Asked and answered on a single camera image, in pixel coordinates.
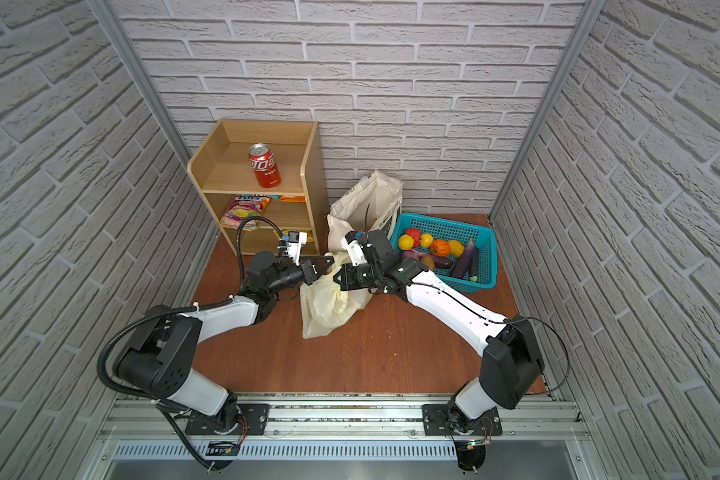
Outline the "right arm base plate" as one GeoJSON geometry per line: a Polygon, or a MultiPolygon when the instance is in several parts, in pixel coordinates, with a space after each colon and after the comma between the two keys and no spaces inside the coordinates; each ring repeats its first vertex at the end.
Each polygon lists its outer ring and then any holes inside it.
{"type": "Polygon", "coordinates": [[[501,419],[496,407],[471,419],[455,405],[424,404],[422,420],[426,436],[482,436],[487,438],[503,434],[501,419]]]}

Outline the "canvas tote bag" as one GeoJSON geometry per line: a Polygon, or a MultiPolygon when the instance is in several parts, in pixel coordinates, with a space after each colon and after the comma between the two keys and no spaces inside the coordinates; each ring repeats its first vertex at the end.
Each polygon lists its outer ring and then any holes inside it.
{"type": "Polygon", "coordinates": [[[391,239],[401,214],[403,187],[401,180],[378,170],[363,177],[330,208],[327,250],[341,251],[341,240],[350,231],[380,230],[391,239]]]}

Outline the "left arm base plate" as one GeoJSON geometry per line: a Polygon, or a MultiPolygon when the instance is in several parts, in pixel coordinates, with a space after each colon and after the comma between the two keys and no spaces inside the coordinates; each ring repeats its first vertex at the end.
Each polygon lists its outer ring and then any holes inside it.
{"type": "Polygon", "coordinates": [[[270,413],[269,404],[236,403],[223,407],[216,415],[192,412],[184,429],[187,435],[243,435],[264,434],[270,413]]]}

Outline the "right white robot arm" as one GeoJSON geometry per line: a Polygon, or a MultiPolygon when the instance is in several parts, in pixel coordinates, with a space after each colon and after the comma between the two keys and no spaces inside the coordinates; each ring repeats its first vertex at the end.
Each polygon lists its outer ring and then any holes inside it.
{"type": "Polygon", "coordinates": [[[479,375],[446,407],[461,430],[496,407],[513,409],[541,375],[544,363],[528,319],[490,311],[444,283],[422,262],[401,258],[378,230],[351,231],[341,240],[349,255],[333,280],[343,291],[371,289],[395,294],[436,317],[481,357],[479,375]]]}

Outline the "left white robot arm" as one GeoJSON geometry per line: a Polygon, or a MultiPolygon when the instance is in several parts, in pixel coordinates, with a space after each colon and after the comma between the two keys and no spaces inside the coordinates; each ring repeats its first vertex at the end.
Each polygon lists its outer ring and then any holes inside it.
{"type": "Polygon", "coordinates": [[[157,306],[116,334],[100,355],[100,379],[127,395],[154,400],[168,411],[188,410],[229,430],[240,416],[237,397],[193,368],[198,346],[263,322],[281,292],[315,283],[334,263],[332,256],[296,261],[259,252],[243,268],[237,294],[215,304],[157,306]]]}

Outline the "thin cream plastic bag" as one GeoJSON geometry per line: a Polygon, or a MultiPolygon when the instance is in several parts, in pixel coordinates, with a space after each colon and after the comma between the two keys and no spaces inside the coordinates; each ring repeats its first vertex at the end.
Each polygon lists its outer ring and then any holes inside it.
{"type": "Polygon", "coordinates": [[[344,264],[351,264],[346,252],[329,253],[335,260],[328,273],[312,285],[300,286],[302,337],[312,339],[329,335],[345,325],[371,300],[367,290],[342,291],[333,276],[344,264]]]}

